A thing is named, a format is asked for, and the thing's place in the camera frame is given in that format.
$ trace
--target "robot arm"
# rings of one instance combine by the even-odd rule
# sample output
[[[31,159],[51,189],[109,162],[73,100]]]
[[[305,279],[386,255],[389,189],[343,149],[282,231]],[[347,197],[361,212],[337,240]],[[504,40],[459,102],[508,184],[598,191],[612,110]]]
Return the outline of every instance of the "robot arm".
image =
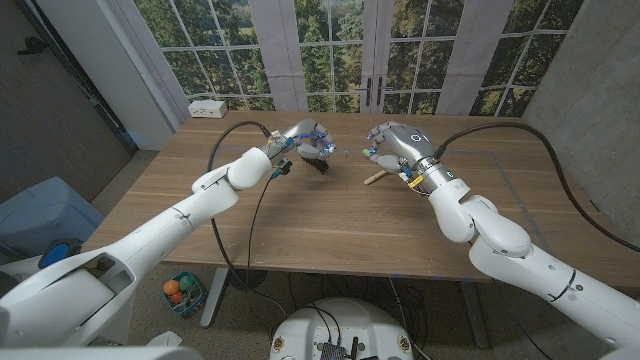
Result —
[[[400,171],[410,187],[421,186],[449,240],[476,237],[469,258],[478,270],[541,297],[614,348],[640,343],[640,303],[532,244],[527,232],[500,215],[488,199],[472,196],[460,203],[469,187],[433,157],[420,129],[387,123],[373,129],[371,137],[374,146],[365,156],[387,171]],[[386,155],[394,158],[397,169],[375,158],[382,140],[397,154]]]
[[[237,191],[269,174],[286,174],[291,162],[285,153],[296,149],[303,157],[324,161],[335,151],[327,130],[313,119],[284,134],[276,131],[267,144],[202,175],[192,186],[193,195],[121,240],[59,261],[20,283],[0,299],[0,345],[88,344],[133,300],[138,283],[153,267],[195,229],[235,205]],[[311,145],[300,141],[303,134],[315,137]]]

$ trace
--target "green foliage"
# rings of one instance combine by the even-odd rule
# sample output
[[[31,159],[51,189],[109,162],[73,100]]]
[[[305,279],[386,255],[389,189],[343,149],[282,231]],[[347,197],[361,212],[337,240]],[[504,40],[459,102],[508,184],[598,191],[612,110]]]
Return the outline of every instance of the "green foliage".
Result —
[[[419,42],[391,43],[387,86],[394,90],[411,89],[418,62]]]
[[[333,40],[362,40],[364,2],[342,2],[331,6]]]
[[[428,0],[396,0],[393,4],[392,38],[420,37]]]
[[[268,94],[267,75],[262,70],[260,49],[230,50],[231,60],[236,69],[242,91],[248,95]]]
[[[521,117],[535,90],[509,89],[498,116]]]
[[[498,109],[498,105],[500,104],[500,99],[502,99],[502,94],[504,93],[504,89],[493,89],[493,90],[480,90],[478,92],[478,97],[476,101],[473,103],[473,107],[471,108],[471,112],[469,115],[471,116],[493,116]]]
[[[206,0],[175,0],[175,4],[193,45],[222,45]]]
[[[216,93],[240,93],[240,89],[238,89],[238,85],[233,77],[233,70],[231,70],[229,59],[224,50],[203,50],[197,53]]]
[[[411,113],[418,115],[433,115],[436,113],[436,107],[438,106],[439,99],[439,92],[414,94]]]
[[[185,95],[193,95],[211,92],[204,74],[196,62],[196,57],[191,51],[172,51],[164,53],[171,70],[178,79]]]
[[[333,111],[333,104],[331,100],[332,100],[331,96],[328,96],[328,95],[309,95],[307,96],[309,111],[313,111],[313,112]]]
[[[195,46],[222,45],[208,1],[175,0],[175,4]],[[247,0],[213,0],[212,4],[228,45],[257,44]],[[136,0],[136,5],[161,47],[189,46],[168,1]],[[197,52],[214,89],[210,89],[193,52],[165,52],[164,55],[186,95],[213,90],[218,94],[240,94],[225,51]],[[259,49],[231,50],[229,55],[245,94],[270,93]],[[242,98],[222,100],[227,101],[230,109],[246,109]],[[249,98],[248,102],[252,109],[274,109],[269,97]]]
[[[563,39],[564,35],[534,35],[513,83],[522,86],[538,86]]]
[[[426,35],[456,35],[463,9],[464,0],[433,0]]]
[[[533,30],[547,0],[516,0],[511,8],[503,34]]]
[[[233,10],[236,12],[238,16],[238,23],[240,28],[252,28],[253,22],[251,21],[251,11],[249,10],[249,6],[238,6],[233,7]]]
[[[336,95],[336,112],[360,112],[360,95]]]
[[[385,114],[407,114],[411,94],[385,94],[383,112]]]
[[[441,89],[447,76],[453,41],[425,41],[416,79],[417,89]]]
[[[273,99],[269,97],[247,98],[250,110],[275,111]]]
[[[298,36],[300,37],[300,42],[328,41],[329,24],[327,23],[327,12],[324,6],[325,2],[323,0],[294,0],[293,3],[296,8],[296,20],[298,22]],[[307,36],[307,32],[310,30],[317,34]]]
[[[573,23],[583,0],[551,0],[540,23],[541,29],[567,30]]]
[[[249,110],[244,101],[238,97],[221,97],[220,100],[227,102],[227,109],[229,110]]]
[[[528,36],[521,36],[500,39],[491,59],[489,70],[482,81],[483,87],[505,85],[509,82],[511,73],[528,38]]]
[[[188,46],[171,4],[164,0],[135,0],[140,15],[161,47]]]

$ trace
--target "cable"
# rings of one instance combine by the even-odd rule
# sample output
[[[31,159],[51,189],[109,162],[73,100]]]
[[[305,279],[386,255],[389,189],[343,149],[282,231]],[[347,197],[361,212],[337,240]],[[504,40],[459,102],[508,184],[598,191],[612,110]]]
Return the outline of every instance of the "cable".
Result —
[[[256,212],[253,214],[253,220],[251,221],[251,228],[249,229],[249,245],[247,247],[247,288],[249,287],[249,269],[251,267],[251,236],[253,235],[253,226],[256,224],[256,217],[258,217],[258,210],[260,209],[260,203],[262,203],[262,198],[264,198],[264,194],[267,192],[267,187],[269,187],[269,183],[273,180],[273,178],[269,178],[267,183],[264,185],[264,189],[262,190],[262,195],[260,195],[260,200],[258,200],[258,205],[256,206]]]
[[[573,196],[573,193],[571,192],[571,189],[569,188],[569,184],[567,183],[567,179],[564,177],[564,172],[562,171],[562,166],[560,165],[560,160],[558,159],[558,155],[556,155],[555,150],[553,150],[553,146],[551,146],[551,143],[549,142],[549,140],[544,136],[543,133],[541,133],[540,131],[536,130],[535,128],[527,125],[527,124],[521,124],[521,123],[516,123],[516,122],[494,122],[494,123],[488,123],[488,124],[483,124],[483,125],[478,125],[478,126],[474,126],[474,127],[470,127],[466,130],[462,130],[457,134],[454,134],[453,136],[449,137],[447,140],[445,140],[444,143],[442,143],[442,145],[440,145],[440,147],[438,147],[438,149],[436,150],[436,152],[433,154],[433,157],[435,159],[440,159],[442,157],[442,155],[444,154],[445,150],[447,149],[447,146],[449,144],[451,144],[452,142],[454,142],[455,140],[465,136],[465,135],[469,135],[471,133],[474,133],[476,131],[480,131],[480,130],[486,130],[486,129],[493,129],[493,128],[517,128],[517,129],[522,129],[525,131],[528,131],[530,133],[532,133],[533,135],[535,135],[535,137],[538,138],[538,140],[540,140],[542,142],[542,144],[544,144],[544,147],[547,149],[547,152],[549,153],[549,156],[551,157],[551,161],[553,162],[553,166],[556,170],[556,173],[558,174],[558,178],[560,179],[560,185],[562,185],[562,189],[564,190],[565,194],[567,195],[567,197],[569,198],[569,201],[571,201],[571,204],[573,204],[573,207],[578,211],[578,213],[580,213],[580,215],[582,215],[582,217],[589,223],[591,224],[591,226],[593,226],[594,228],[598,229],[598,231],[600,231],[601,233],[603,233],[604,235],[608,236],[610,239],[614,240],[615,242],[619,243],[622,246],[625,246],[631,250],[634,250],[636,252],[640,252],[640,247],[633,245],[629,242],[627,242],[626,240],[616,236],[615,234],[611,233],[609,230],[603,228],[600,224],[598,224],[595,220],[593,220],[591,218],[591,216],[589,216],[589,214],[587,214],[587,212],[582,208],[582,206],[580,205],[580,203],[578,203],[578,200],[575,198],[575,196]]]
[[[320,309],[319,307],[316,307],[316,306],[307,305],[307,306],[303,306],[302,308],[303,309],[316,309],[318,311],[322,311],[323,313],[329,315],[329,317],[331,319],[333,319],[333,322],[336,323],[336,327],[338,328],[338,343],[337,343],[337,346],[340,346],[340,343],[342,342],[342,333],[340,332],[340,325],[338,325],[338,321],[336,320],[336,318],[333,315],[331,315],[331,313],[329,313],[328,311],[322,310],[322,309]]]
[[[529,339],[529,341],[531,342],[531,344],[533,344],[533,346],[538,349],[538,351],[544,356],[546,357],[548,360],[553,360],[553,358],[551,356],[549,356],[544,350],[542,350],[540,348],[540,346],[538,346],[538,344],[531,338],[531,336],[529,336],[529,333],[524,329],[524,326],[522,326],[522,324],[520,323],[520,321],[518,320],[518,318],[516,317],[516,315],[513,313],[513,311],[511,311],[511,308],[509,307],[509,304],[507,303],[507,300],[505,299],[504,295],[502,294],[502,291],[497,287],[498,283],[496,282],[496,279],[491,278],[491,280],[493,280],[493,284],[496,285],[496,290],[498,290],[498,294],[500,295],[500,298],[502,299],[502,302],[504,303],[504,306],[507,308],[507,311],[509,311],[509,314],[511,314],[511,317],[513,318],[513,321],[518,325],[518,327],[520,328],[520,331],[522,331],[522,333],[524,334],[524,336],[527,337],[527,339]]]
[[[255,125],[258,128],[260,128],[260,130],[262,131],[262,133],[264,134],[265,137],[269,137],[271,136],[271,133],[269,132],[269,130],[262,124],[255,122],[255,121],[241,121],[239,123],[236,123],[234,125],[232,125],[230,128],[228,128],[227,130],[225,130],[224,133],[222,133],[222,135],[220,135],[220,138],[218,139],[218,141],[216,141],[216,143],[213,145],[213,148],[211,149],[211,154],[209,155],[209,161],[207,162],[207,172],[211,171],[213,168],[213,160],[215,159],[216,153],[218,152],[218,148],[220,147],[220,144],[222,143],[222,141],[225,139],[225,137],[227,137],[227,135],[229,135],[233,130],[244,126],[244,125]],[[249,287],[249,284],[246,283],[242,277],[240,277],[240,275],[238,275],[238,273],[236,272],[236,268],[233,266],[233,264],[231,263],[231,260],[229,260],[229,256],[227,255],[227,251],[224,249],[224,245],[222,244],[222,239],[220,237],[220,232],[218,231],[218,226],[216,224],[216,220],[215,218],[211,219],[211,227],[213,228],[213,234],[215,235],[216,241],[218,242],[218,247],[220,248],[220,253],[222,253],[222,257],[224,258],[225,263],[227,264],[227,267],[229,268],[229,270],[231,271],[231,273],[233,274],[233,276],[235,276],[235,278],[241,283],[244,284],[244,286],[249,289],[251,292],[271,301],[272,303],[274,303],[279,309],[280,311],[282,311],[282,317],[283,319],[287,318],[287,312],[284,310],[284,308],[282,307],[282,305],[280,305],[280,303],[270,297],[269,295],[263,294],[255,289],[251,289]]]
[[[405,317],[404,317],[404,310],[402,308],[402,303],[400,302],[400,296],[398,295],[398,292],[396,291],[396,287],[393,284],[393,278],[389,277],[389,283],[391,284],[391,289],[393,290],[393,294],[395,295],[396,302],[398,304],[398,308],[400,308],[400,316],[402,316],[402,324],[404,325],[404,328],[408,333],[409,330],[407,328],[407,321],[405,320]],[[420,331],[420,322],[418,321],[418,332],[419,331]],[[418,345],[416,345],[416,343],[413,341],[413,339],[411,338],[410,335],[409,335],[409,341],[411,342],[411,345],[413,345],[413,348],[416,349],[421,356],[423,356],[427,360],[431,360],[431,358],[429,356],[427,356],[427,354],[425,354],[422,351],[422,349],[420,349],[418,347]]]
[[[269,138],[271,136],[271,132],[264,125],[256,121],[241,121],[239,123],[231,125],[230,128],[225,130],[225,132],[223,132],[222,135],[220,135],[220,138],[218,139],[218,141],[216,141],[216,143],[213,145],[213,148],[211,149],[211,154],[209,155],[209,162],[207,162],[207,172],[213,170],[213,160],[216,156],[216,153],[218,152],[218,148],[220,147],[222,140],[224,140],[224,138],[227,137],[227,135],[229,135],[229,133],[231,133],[233,130],[245,125],[255,125],[258,128],[260,128],[260,130],[262,131],[262,133],[266,138]]]
[[[315,308],[316,308],[316,312],[318,313],[318,315],[320,315],[320,318],[321,318],[321,319],[322,319],[322,321],[324,322],[324,326],[326,326],[326,327],[327,327],[327,332],[329,333],[329,340],[327,340],[327,341],[329,342],[329,344],[333,344],[333,343],[331,342],[331,329],[329,329],[329,324],[327,324],[327,320],[325,320],[325,319],[324,319],[324,316],[322,316],[322,313],[320,312],[320,310],[318,310],[318,309],[317,309],[316,302],[315,302],[315,301],[312,301],[311,303],[313,304],[313,307],[315,307]]]
[[[402,316],[402,324],[404,328],[407,328],[407,321],[404,318],[404,311],[402,310],[402,304],[400,304],[400,296],[398,296],[398,292],[396,291],[395,285],[393,285],[393,278],[389,277],[389,283],[391,283],[391,289],[393,289],[393,294],[396,296],[396,303],[398,303],[398,307],[400,308],[400,316]]]

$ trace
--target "white robot body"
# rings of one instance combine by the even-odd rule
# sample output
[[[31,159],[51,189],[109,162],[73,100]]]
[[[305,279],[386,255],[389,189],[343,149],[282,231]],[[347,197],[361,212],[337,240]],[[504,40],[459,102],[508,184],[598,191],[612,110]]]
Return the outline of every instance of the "white robot body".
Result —
[[[367,302],[350,298],[331,298],[315,302],[338,321],[342,333],[339,348],[350,355],[354,337],[362,344],[357,358],[377,356],[379,359],[413,359],[409,337],[405,329],[389,314]],[[338,341],[338,327],[331,317],[322,313],[331,331],[332,344]],[[321,359],[328,342],[327,326],[318,311],[302,308],[285,320],[276,331],[271,344],[271,360]]]

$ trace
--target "wall outlet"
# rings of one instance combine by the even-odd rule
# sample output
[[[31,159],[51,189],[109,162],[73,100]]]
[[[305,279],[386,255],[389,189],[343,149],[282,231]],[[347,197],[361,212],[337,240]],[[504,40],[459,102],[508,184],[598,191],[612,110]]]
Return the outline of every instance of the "wall outlet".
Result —
[[[189,105],[189,113],[192,117],[221,118],[227,112],[227,104],[224,101],[196,100]]]

